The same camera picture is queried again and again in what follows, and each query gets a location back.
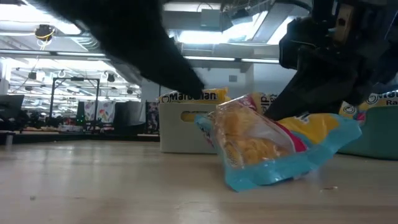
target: green container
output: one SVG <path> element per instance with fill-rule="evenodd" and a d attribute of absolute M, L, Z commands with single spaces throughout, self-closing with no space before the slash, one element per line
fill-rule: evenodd
<path fill-rule="evenodd" d="M 338 152 L 376 159 L 398 160 L 398 106 L 370 108 L 362 125 L 362 136 Z"/>

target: wall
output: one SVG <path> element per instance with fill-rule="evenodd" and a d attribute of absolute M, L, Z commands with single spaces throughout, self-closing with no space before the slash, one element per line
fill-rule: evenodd
<path fill-rule="evenodd" d="M 246 74 L 241 73 L 240 69 L 234 68 L 196 68 L 198 76 L 205 83 L 205 88 L 224 88 L 228 87 L 228 96 L 232 98 L 239 97 L 248 92 L 246 88 Z M 229 82 L 229 76 L 236 75 L 237 82 Z M 147 80 L 142 81 L 142 101 L 156 101 L 159 96 L 159 86 L 156 83 Z M 162 86 L 160 94 L 170 93 L 172 90 Z"/>
<path fill-rule="evenodd" d="M 228 87 L 228 96 L 237 98 L 246 93 L 260 91 L 263 93 L 279 94 L 290 79 L 294 76 L 295 70 L 282 68 L 280 65 L 254 64 L 246 73 L 241 73 L 240 69 L 234 68 L 196 68 L 199 77 L 206 84 L 206 88 Z M 229 82 L 229 76 L 236 75 L 237 82 Z M 155 102 L 159 96 L 159 85 L 147 80 L 142 81 L 141 101 Z M 162 86 L 160 94 L 171 92 Z M 145 121 L 145 112 L 141 114 L 141 121 Z"/>
<path fill-rule="evenodd" d="M 246 94 L 246 74 L 235 68 L 197 68 L 199 77 L 205 83 L 205 88 L 228 87 L 228 96 L 236 98 Z M 237 82 L 229 82 L 229 76 L 236 75 Z"/>

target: fluorescent light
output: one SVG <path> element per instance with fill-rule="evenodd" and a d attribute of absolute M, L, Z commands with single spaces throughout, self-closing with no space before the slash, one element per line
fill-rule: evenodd
<path fill-rule="evenodd" d="M 30 22 L 34 24 L 50 24 L 64 34 L 79 34 L 81 30 L 72 23 L 66 23 L 44 13 L 31 5 L 1 4 L 0 21 Z"/>
<path fill-rule="evenodd" d="M 180 11 L 180 12 L 201 12 L 202 9 L 217 9 L 221 8 L 221 4 L 217 3 L 200 3 L 200 2 L 169 2 L 164 4 L 165 11 Z"/>
<path fill-rule="evenodd" d="M 249 63 L 274 63 L 279 64 L 278 59 L 255 59 L 255 58 L 242 58 L 242 62 L 249 62 Z"/>
<path fill-rule="evenodd" d="M 182 31 L 178 38 L 184 44 L 219 44 L 225 42 L 221 32 L 210 31 Z"/>
<path fill-rule="evenodd" d="M 66 23 L 63 21 L 57 21 L 54 26 L 64 34 L 77 35 L 81 34 L 82 32 L 82 30 L 77 28 L 75 24 Z"/>
<path fill-rule="evenodd" d="M 266 19 L 267 15 L 268 15 L 268 11 L 263 11 L 260 14 L 258 14 L 256 19 L 254 19 L 254 16 L 253 16 L 253 26 L 252 26 L 252 29 L 246 34 L 245 40 L 253 39 L 254 35 L 260 29 L 260 26 L 264 22 L 264 19 Z"/>
<path fill-rule="evenodd" d="M 36 98 L 51 98 L 51 94 L 24 94 L 24 96 L 30 96 L 30 97 L 36 97 Z M 78 100 L 95 100 L 95 96 L 84 96 L 84 95 L 54 95 L 54 98 L 76 98 Z M 116 100 L 116 101 L 127 101 L 127 100 L 131 100 L 131 101 L 141 101 L 141 99 L 135 97 L 134 95 L 131 96 L 108 96 L 108 98 L 110 98 L 110 100 Z M 105 96 L 99 96 L 98 100 L 109 100 L 106 99 Z"/>
<path fill-rule="evenodd" d="M 72 91 L 74 93 L 79 93 L 80 92 L 79 88 L 76 88 L 76 87 L 67 87 L 67 90 Z"/>
<path fill-rule="evenodd" d="M 58 85 L 63 85 L 63 86 L 70 86 L 69 84 L 67 84 L 65 82 L 62 82 L 60 80 L 55 81 L 55 83 L 58 84 Z"/>
<path fill-rule="evenodd" d="M 33 32 L 4 32 L 1 31 L 0 35 L 6 35 L 6 36 L 13 36 L 13 37 L 25 37 L 25 36 L 30 36 L 30 35 L 35 35 Z"/>
<path fill-rule="evenodd" d="M 47 109 L 45 106 L 22 106 L 22 107 L 27 108 L 27 109 L 37 109 L 37 108 L 43 109 L 43 110 Z"/>
<path fill-rule="evenodd" d="M 294 20 L 294 17 L 289 16 L 288 18 L 285 19 L 283 23 L 278 27 L 278 29 L 275 30 L 274 34 L 272 37 L 268 40 L 267 44 L 274 44 L 277 45 L 279 44 L 279 41 L 287 32 L 287 24 L 292 22 Z"/>
<path fill-rule="evenodd" d="M 81 86 L 80 88 L 97 89 L 96 86 Z M 115 89 L 116 87 L 111 87 L 111 86 L 100 86 L 99 88 L 100 88 L 100 90 L 113 90 L 113 89 Z"/>
<path fill-rule="evenodd" d="M 192 31 L 185 30 L 178 38 L 184 44 L 222 44 L 227 43 L 230 39 L 251 39 L 261 26 L 267 11 L 257 13 L 252 16 L 251 22 L 236 24 L 224 32 L 209 32 L 209 31 Z"/>
<path fill-rule="evenodd" d="M 225 58 L 225 57 L 199 57 L 199 56 L 184 56 L 188 60 L 213 60 L 222 62 L 233 62 L 235 58 Z"/>
<path fill-rule="evenodd" d="M 59 65 L 63 65 L 66 68 L 75 70 L 97 70 L 97 71 L 112 71 L 116 73 L 116 69 L 107 63 L 97 61 L 84 61 L 84 60 L 54 60 Z"/>
<path fill-rule="evenodd" d="M 0 54 L 50 55 L 50 52 L 39 51 L 39 50 L 3 50 L 3 49 L 0 49 Z"/>
<path fill-rule="evenodd" d="M 57 52 L 59 56 L 78 56 L 78 57 L 105 57 L 101 53 L 84 53 L 84 52 Z"/>

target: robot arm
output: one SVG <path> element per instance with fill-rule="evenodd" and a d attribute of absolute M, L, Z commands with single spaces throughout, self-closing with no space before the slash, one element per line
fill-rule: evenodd
<path fill-rule="evenodd" d="M 292 21 L 279 43 L 280 64 L 297 73 L 266 115 L 338 113 L 343 101 L 359 105 L 376 84 L 391 81 L 398 67 L 386 58 L 398 57 L 388 39 L 397 9 L 394 0 L 314 0 L 310 16 Z"/>
<path fill-rule="evenodd" d="M 203 82 L 162 26 L 160 0 L 30 1 L 82 22 L 115 62 L 133 65 L 141 76 L 167 88 L 201 96 Z"/>

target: bag of chips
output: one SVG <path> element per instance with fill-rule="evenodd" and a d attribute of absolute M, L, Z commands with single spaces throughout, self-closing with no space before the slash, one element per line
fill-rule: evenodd
<path fill-rule="evenodd" d="M 195 117 L 223 160 L 226 183 L 236 191 L 306 174 L 361 135 L 356 121 L 336 114 L 307 114 L 275 122 L 241 100 Z"/>
<path fill-rule="evenodd" d="M 276 94 L 255 92 L 241 96 L 235 100 L 249 107 L 250 109 L 257 111 L 259 114 L 265 114 L 268 107 L 277 97 L 278 95 Z"/>
<path fill-rule="evenodd" d="M 159 103 L 205 103 L 220 104 L 231 100 L 226 94 L 228 88 L 203 90 L 199 100 L 194 100 L 191 96 L 184 95 L 177 91 L 164 94 L 159 97 Z"/>

